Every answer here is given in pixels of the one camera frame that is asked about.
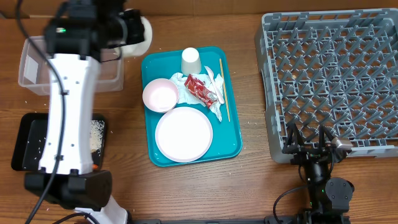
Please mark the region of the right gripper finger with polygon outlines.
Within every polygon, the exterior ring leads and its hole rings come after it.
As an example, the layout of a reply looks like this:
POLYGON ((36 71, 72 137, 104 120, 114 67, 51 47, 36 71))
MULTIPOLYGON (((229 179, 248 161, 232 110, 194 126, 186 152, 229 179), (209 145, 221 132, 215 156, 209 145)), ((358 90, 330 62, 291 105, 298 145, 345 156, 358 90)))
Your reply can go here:
POLYGON ((318 129, 318 145, 319 146, 326 146, 326 142, 329 141, 331 142, 333 140, 333 135, 329 131, 328 128, 326 128, 324 125, 319 125, 318 129))
POLYGON ((290 123, 288 126, 287 139, 285 141, 285 147, 299 147, 303 146, 302 135, 295 123, 290 123))

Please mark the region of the white napkin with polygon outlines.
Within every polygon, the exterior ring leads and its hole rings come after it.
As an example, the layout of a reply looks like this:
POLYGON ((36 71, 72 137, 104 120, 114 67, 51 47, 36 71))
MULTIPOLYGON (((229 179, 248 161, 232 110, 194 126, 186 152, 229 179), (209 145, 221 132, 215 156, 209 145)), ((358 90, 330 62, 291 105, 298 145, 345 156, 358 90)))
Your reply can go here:
MULTIPOLYGON (((205 87, 215 93, 215 88, 213 84, 211 83, 211 80, 207 74, 193 74, 193 77, 199 79, 201 82, 205 84, 205 87)), ((174 73, 172 77, 170 78, 170 81, 172 81, 178 89, 178 104, 186 103, 189 105, 202 105, 203 107, 206 107, 205 103, 202 102, 202 100, 198 99, 195 97, 193 94, 189 92, 187 87, 184 85, 184 83, 187 80, 187 76, 182 74, 182 73, 174 73)), ((210 106, 210 111, 216 115, 218 118, 219 122, 222 122, 223 118, 227 118, 227 112, 222 112, 221 111, 221 103, 218 101, 217 95, 215 95, 216 102, 213 103, 210 106)))

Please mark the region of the red snack wrapper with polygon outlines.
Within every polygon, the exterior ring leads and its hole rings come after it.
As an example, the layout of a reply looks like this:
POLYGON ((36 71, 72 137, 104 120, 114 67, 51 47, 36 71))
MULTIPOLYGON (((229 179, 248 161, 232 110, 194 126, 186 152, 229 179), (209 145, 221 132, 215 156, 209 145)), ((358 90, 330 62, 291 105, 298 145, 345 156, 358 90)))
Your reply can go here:
POLYGON ((212 91, 210 91, 209 89, 207 89, 205 83, 199 80, 198 78, 194 77, 192 74, 189 74, 184 85, 188 89, 188 91, 194 97, 198 98, 201 102, 203 102, 207 108, 209 108, 218 101, 217 95, 212 91))

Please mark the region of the rice and peanut scraps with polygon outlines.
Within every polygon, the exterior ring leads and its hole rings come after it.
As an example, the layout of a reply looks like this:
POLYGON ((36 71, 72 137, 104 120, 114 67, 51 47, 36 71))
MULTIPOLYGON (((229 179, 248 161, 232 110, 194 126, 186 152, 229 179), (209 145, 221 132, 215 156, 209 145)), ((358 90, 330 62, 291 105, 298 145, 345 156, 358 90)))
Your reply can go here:
POLYGON ((91 120, 90 129, 90 151, 96 152, 102 147, 104 132, 104 121, 91 120))

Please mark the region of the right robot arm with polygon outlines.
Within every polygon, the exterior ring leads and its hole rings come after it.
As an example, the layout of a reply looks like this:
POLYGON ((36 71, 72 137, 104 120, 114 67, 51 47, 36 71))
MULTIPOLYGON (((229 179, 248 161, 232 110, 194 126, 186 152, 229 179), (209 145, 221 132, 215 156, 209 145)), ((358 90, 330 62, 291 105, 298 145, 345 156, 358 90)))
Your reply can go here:
POLYGON ((291 154, 290 163, 304 170, 299 174, 303 186, 290 189, 281 194, 273 204, 273 216, 277 223, 349 223, 345 215, 349 211, 349 202, 354 193, 354 185, 345 179, 332 177, 335 164, 344 160, 353 148, 347 139, 340 139, 323 125, 318 129, 318 144, 307 147, 296 126, 289 124, 287 140, 282 152, 291 154), (304 208, 300 213, 280 219, 276 214, 279 200, 287 194, 301 189, 308 190, 310 208, 304 208))

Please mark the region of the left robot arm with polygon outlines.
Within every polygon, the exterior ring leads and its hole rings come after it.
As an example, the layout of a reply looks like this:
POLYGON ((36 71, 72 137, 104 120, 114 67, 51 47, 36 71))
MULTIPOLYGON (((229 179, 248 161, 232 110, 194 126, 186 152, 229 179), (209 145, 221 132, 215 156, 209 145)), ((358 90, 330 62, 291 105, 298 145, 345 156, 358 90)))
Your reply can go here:
POLYGON ((54 203, 92 223, 131 223, 112 197, 112 175, 95 170, 90 129, 101 52, 140 44, 144 18, 123 1, 66 1, 44 30, 39 55, 50 69, 46 142, 38 169, 24 186, 40 202, 54 203))

